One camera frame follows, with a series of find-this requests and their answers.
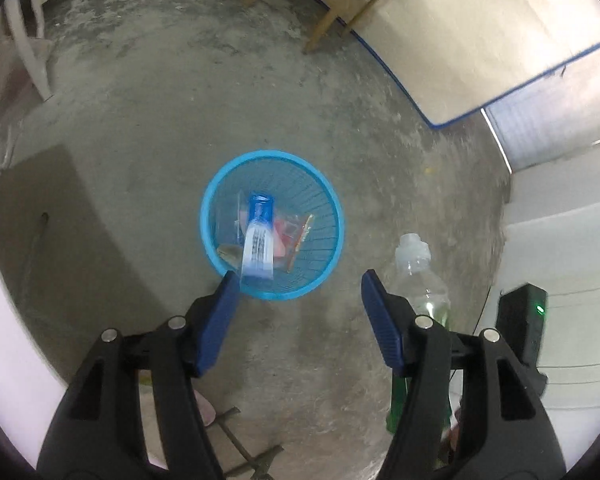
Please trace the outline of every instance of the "metal screw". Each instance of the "metal screw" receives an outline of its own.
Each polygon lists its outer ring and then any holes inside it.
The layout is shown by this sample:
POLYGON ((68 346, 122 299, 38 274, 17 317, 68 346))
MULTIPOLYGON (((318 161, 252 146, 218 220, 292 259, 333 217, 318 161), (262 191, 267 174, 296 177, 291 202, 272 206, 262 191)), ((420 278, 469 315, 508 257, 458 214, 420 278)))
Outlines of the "metal screw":
POLYGON ((495 343, 500 339, 500 333, 496 329, 493 329, 493 328, 488 328, 487 330, 482 332, 482 336, 487 341, 491 341, 492 343, 495 343))
POLYGON ((184 319, 182 316, 173 316, 169 320, 169 328, 171 328, 172 330, 178 330, 184 327, 186 324, 187 320, 184 319))
POLYGON ((100 336, 105 343, 111 343, 117 337, 118 331, 115 328, 107 328, 100 336))
POLYGON ((426 330, 433 326, 433 320, 429 316, 418 316, 416 318, 416 325, 426 330))

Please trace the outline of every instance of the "bottle cap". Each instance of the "bottle cap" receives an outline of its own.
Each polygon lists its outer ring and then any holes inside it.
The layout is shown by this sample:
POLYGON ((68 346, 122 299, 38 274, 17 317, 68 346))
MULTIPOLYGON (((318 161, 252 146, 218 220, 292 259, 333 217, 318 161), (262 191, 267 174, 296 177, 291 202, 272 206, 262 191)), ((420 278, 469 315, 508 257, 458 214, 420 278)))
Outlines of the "bottle cap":
POLYGON ((400 245, 395 248, 395 261, 398 264, 430 259, 429 244, 420 240, 420 236, 416 233, 408 233, 400 237, 400 245))

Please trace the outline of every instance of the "pink object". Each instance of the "pink object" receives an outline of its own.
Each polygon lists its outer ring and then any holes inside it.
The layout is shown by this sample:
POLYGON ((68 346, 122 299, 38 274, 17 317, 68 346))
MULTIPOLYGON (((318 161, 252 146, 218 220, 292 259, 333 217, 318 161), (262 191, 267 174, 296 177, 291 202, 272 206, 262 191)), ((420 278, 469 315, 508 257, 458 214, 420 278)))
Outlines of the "pink object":
MULTIPOLYGON (((241 209, 238 213, 238 221, 240 222, 240 230, 247 232, 247 211, 241 209)), ((273 257, 284 258, 286 255, 286 247, 282 241, 282 234, 285 228, 285 221, 275 219, 273 221, 273 257)))

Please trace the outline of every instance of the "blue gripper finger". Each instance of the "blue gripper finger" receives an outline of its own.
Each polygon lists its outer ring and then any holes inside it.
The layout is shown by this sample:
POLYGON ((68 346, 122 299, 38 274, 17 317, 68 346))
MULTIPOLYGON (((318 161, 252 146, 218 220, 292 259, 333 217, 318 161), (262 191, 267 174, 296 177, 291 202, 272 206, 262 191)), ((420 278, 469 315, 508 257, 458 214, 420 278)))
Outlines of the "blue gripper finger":
POLYGON ((196 370, 198 376, 206 373, 218 359, 222 342, 234 317, 240 296, 240 279, 235 272, 225 274, 222 282, 211 296, 196 300, 192 310, 207 309, 196 337, 196 370))
POLYGON ((384 363, 389 368, 402 369, 402 335, 387 309, 387 292, 374 270, 362 275, 362 303, 371 322, 384 363))

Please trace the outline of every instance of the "blue mesh basket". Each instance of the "blue mesh basket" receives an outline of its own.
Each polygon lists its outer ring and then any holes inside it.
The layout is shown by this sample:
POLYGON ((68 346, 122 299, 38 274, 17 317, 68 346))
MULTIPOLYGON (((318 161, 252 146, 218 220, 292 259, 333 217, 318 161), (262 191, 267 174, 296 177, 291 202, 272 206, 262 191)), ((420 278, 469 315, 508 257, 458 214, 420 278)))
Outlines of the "blue mesh basket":
POLYGON ((240 290, 262 300, 291 300, 314 290, 338 263, 344 242, 344 215, 333 187, 311 164, 285 152, 245 153, 227 163, 206 188, 200 208, 200 234, 206 255, 224 276, 232 268, 218 256, 216 216, 235 214, 237 196, 273 196, 276 208, 297 215, 312 213, 314 224, 300 246, 291 272, 274 270, 273 280, 242 283, 240 290))

